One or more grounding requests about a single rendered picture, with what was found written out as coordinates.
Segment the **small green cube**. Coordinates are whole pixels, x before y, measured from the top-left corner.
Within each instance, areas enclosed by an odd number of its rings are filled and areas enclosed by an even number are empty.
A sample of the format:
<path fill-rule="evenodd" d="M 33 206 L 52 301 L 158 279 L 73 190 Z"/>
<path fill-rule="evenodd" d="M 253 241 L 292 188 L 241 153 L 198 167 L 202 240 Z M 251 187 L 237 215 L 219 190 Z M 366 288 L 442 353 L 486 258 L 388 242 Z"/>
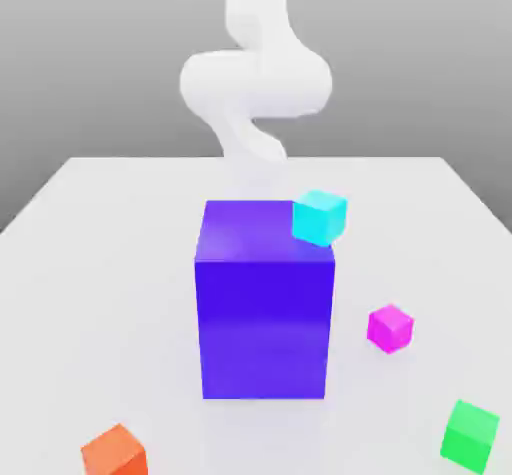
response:
<path fill-rule="evenodd" d="M 450 414 L 440 455 L 477 475 L 485 471 L 500 417 L 458 400 Z"/>

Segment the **large purple box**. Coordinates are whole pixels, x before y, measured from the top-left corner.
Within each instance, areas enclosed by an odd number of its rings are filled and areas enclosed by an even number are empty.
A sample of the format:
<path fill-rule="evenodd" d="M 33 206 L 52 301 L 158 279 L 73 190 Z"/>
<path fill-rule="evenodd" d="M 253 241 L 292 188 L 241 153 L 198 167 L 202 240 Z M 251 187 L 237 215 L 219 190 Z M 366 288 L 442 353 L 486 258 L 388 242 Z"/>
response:
<path fill-rule="evenodd" d="M 207 201 L 194 269 L 204 398 L 324 397 L 335 258 L 291 202 Z"/>

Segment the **small cyan cube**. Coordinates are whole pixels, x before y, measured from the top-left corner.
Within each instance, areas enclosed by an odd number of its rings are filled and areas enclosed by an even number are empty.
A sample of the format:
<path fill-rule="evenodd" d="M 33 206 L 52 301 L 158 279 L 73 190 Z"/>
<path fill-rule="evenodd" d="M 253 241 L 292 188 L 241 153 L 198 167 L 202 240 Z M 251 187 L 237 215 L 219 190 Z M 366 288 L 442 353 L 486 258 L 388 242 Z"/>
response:
<path fill-rule="evenodd" d="M 348 200 L 311 190 L 292 204 L 292 235 L 299 240 L 327 247 L 344 232 Z"/>

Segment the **small orange cube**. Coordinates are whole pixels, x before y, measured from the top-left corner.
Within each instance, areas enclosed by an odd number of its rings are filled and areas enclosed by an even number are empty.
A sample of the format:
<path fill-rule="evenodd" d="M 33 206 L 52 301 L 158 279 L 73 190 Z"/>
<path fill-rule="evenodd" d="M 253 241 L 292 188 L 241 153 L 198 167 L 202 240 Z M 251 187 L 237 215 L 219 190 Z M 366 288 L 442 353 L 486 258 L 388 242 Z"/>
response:
<path fill-rule="evenodd" d="M 86 475 L 148 475 L 146 450 L 122 424 L 81 448 Z"/>

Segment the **small magenta cube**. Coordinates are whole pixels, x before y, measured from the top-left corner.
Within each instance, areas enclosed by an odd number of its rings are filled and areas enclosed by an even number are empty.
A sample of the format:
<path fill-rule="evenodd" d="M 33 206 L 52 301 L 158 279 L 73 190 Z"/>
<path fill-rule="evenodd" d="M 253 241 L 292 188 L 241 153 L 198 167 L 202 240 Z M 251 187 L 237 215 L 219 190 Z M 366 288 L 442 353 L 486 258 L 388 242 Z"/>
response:
<path fill-rule="evenodd" d="M 414 318 L 393 304 L 369 314 L 367 339 L 391 354 L 406 347 L 412 339 Z"/>

